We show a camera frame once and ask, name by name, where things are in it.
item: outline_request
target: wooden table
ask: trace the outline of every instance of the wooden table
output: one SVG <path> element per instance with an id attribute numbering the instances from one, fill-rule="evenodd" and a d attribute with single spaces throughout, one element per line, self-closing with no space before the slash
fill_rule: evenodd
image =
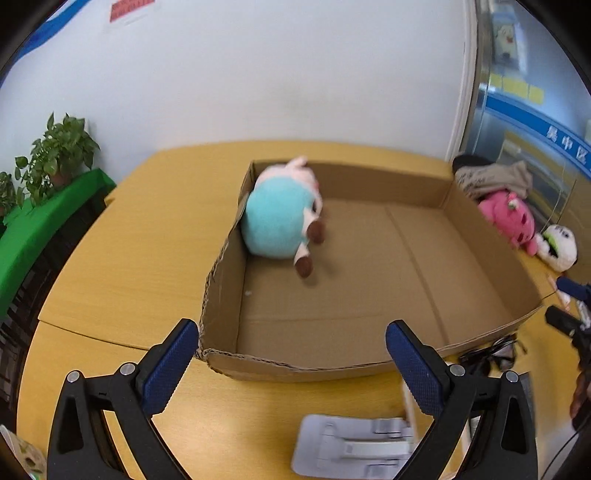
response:
<path id="1" fill-rule="evenodd" d="M 110 374 L 144 353 L 40 323 L 21 386 L 18 434 L 47 453 L 53 413 L 68 372 Z M 290 464 L 305 415 L 377 418 L 403 412 L 401 377 L 395 373 L 321 383 L 243 382 L 195 359 L 154 423 L 194 479 L 296 480 Z M 114 416 L 108 420 L 129 473 L 143 478 Z"/>
<path id="2" fill-rule="evenodd" d="M 111 194 L 40 320 L 141 349 L 160 342 L 179 319 L 198 320 L 205 280 L 234 222 L 249 163 L 301 153 L 451 178 L 440 160 L 342 144 L 240 142 L 156 154 Z"/>
<path id="3" fill-rule="evenodd" d="M 204 280 L 233 222 L 249 162 L 301 153 L 451 176 L 448 164 L 417 155 L 314 142 L 239 142 L 155 155 L 109 196 L 109 207 L 70 257 L 45 303 L 25 366 L 18 433 L 47 451 L 57 397 L 69 371 L 79 369 L 87 377 L 113 373 L 161 342 L 179 318 L 197 320 Z M 550 271 L 539 260 L 519 255 L 546 302 L 554 301 Z M 576 353 L 544 324 L 543 312 L 521 331 L 530 352 L 524 361 L 531 362 L 527 368 L 540 392 L 537 418 L 545 438 L 567 424 Z M 402 411 L 396 373 L 311 384 L 240 382 L 195 360 L 167 410 L 154 421 L 194 478 L 275 480 L 299 478 L 290 461 L 306 414 L 376 418 Z M 142 478 L 112 416 L 110 424 L 131 475 Z"/>

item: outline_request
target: stuffed toy pig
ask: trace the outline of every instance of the stuffed toy pig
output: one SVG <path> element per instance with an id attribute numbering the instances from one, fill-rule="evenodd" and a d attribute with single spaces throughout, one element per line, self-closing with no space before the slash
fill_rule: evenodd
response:
<path id="1" fill-rule="evenodd" d="M 528 255 L 535 255 L 535 223 L 530 209 L 515 192 L 501 190 L 491 193 L 478 204 L 486 219 L 507 237 L 515 248 L 523 246 Z"/>
<path id="2" fill-rule="evenodd" d="M 253 255 L 293 258 L 300 277 L 310 276 L 313 263 L 308 242 L 324 242 L 319 218 L 322 197 L 305 157 L 266 168 L 246 201 L 242 237 Z"/>

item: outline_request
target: cardboard paper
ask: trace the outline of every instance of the cardboard paper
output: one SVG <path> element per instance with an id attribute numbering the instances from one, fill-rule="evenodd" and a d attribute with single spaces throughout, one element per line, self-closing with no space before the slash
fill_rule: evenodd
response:
<path id="1" fill-rule="evenodd" d="M 451 179 L 310 163 L 327 226 L 326 242 L 310 247 L 313 275 L 249 255 L 239 219 L 268 165 L 247 172 L 207 279 L 198 355 L 215 371 L 267 381 L 370 375 L 395 368 L 384 341 L 393 320 L 448 355 L 539 308 L 517 256 Z"/>

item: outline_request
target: black cable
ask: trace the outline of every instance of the black cable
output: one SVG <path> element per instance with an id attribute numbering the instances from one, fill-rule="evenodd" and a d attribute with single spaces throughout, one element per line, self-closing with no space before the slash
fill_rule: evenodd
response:
<path id="1" fill-rule="evenodd" d="M 587 415 L 587 418 L 585 418 L 584 422 L 580 425 L 580 427 L 577 429 L 577 431 L 575 433 L 573 433 L 572 437 L 569 438 L 566 443 L 560 448 L 560 450 L 556 453 L 556 455 L 554 455 L 554 458 L 552 458 L 552 460 L 550 461 L 550 463 L 548 464 L 548 466 L 546 467 L 546 470 L 544 470 L 544 474 L 540 477 L 540 480 L 544 480 L 544 477 L 546 476 L 546 474 L 548 473 L 548 470 L 550 470 L 550 467 L 552 466 L 552 464 L 554 463 L 554 461 L 558 458 L 558 456 L 562 453 L 562 451 L 566 448 L 566 446 L 579 434 L 581 433 L 581 431 L 587 426 L 589 419 L 591 419 L 591 413 L 589 413 L 589 415 Z"/>

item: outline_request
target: blue sign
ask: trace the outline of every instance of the blue sign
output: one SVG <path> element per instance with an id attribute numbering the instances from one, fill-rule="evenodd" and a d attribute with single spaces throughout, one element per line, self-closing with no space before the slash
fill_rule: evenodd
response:
<path id="1" fill-rule="evenodd" d="M 485 109 L 517 127 L 537 134 L 591 179 L 591 146 L 545 115 L 496 93 L 489 93 Z"/>

